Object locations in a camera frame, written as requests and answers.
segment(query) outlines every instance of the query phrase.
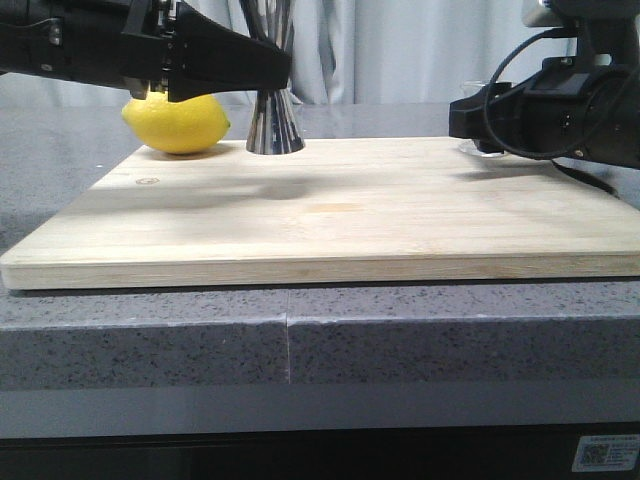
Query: glass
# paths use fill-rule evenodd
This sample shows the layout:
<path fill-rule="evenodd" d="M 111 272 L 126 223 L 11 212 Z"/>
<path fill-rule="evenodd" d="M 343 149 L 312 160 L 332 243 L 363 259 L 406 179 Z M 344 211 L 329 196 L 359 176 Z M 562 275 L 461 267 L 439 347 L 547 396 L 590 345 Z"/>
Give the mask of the glass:
<path fill-rule="evenodd" d="M 294 0 L 241 0 L 252 37 L 265 38 L 287 50 L 291 42 Z M 247 139 L 247 150 L 262 155 L 292 153 L 304 148 L 291 93 L 260 90 Z"/>
<path fill-rule="evenodd" d="M 462 89 L 462 94 L 465 98 L 472 97 L 476 93 L 478 93 L 482 88 L 489 82 L 485 82 L 482 80 L 469 80 L 460 85 Z M 464 142 L 460 142 L 458 145 L 458 150 L 462 153 L 466 153 L 467 155 L 472 155 L 474 157 L 483 157 L 483 158 L 496 158 L 496 157 L 504 157 L 507 155 L 506 153 L 485 153 L 481 152 L 476 148 L 476 144 L 473 143 L 473 140 L 465 140 Z"/>

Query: stainless steel jigger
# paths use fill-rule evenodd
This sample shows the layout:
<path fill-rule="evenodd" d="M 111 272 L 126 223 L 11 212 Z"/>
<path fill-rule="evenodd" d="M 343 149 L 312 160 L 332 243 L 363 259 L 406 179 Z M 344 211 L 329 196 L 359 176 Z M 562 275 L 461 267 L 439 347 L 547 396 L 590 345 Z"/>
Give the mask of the stainless steel jigger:
<path fill-rule="evenodd" d="M 240 0 L 253 38 L 285 50 L 291 34 L 294 0 Z M 262 155 L 292 153 L 304 148 L 289 90 L 259 90 L 247 150 Z"/>

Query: bamboo cutting board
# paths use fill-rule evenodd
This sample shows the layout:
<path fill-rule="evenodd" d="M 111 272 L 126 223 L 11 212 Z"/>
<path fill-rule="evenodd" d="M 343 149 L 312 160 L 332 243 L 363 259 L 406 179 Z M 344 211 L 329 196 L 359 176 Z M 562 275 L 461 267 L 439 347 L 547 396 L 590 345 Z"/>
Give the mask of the bamboo cutting board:
<path fill-rule="evenodd" d="M 10 289 L 640 274 L 640 212 L 450 138 L 143 147 L 0 260 Z"/>

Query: yellow lemon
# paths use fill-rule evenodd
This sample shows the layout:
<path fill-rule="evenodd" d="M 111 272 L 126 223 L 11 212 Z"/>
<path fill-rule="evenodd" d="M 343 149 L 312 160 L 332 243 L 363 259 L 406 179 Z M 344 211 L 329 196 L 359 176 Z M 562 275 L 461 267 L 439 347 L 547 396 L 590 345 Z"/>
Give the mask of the yellow lemon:
<path fill-rule="evenodd" d="M 149 92 L 146 100 L 131 99 L 122 118 L 145 145 L 176 154 L 206 150 L 231 126 L 213 95 L 172 103 L 166 93 Z"/>

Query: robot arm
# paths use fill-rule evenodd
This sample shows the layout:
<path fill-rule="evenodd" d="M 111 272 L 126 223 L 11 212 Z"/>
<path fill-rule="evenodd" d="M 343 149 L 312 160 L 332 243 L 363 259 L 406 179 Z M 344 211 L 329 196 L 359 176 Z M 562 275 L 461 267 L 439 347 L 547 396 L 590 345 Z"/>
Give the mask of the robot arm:
<path fill-rule="evenodd" d="M 480 93 L 452 103 L 450 135 L 487 153 L 640 169 L 638 14 L 637 0 L 527 0 L 525 24 L 560 28 L 525 42 Z M 576 54 L 546 59 L 518 85 L 498 83 L 509 61 L 539 38 L 576 38 Z"/>
<path fill-rule="evenodd" d="M 278 90 L 291 69 L 290 56 L 266 38 L 233 32 L 180 0 L 2 1 L 0 45 L 2 72 L 127 89 L 136 98 L 168 90 L 171 101 Z"/>

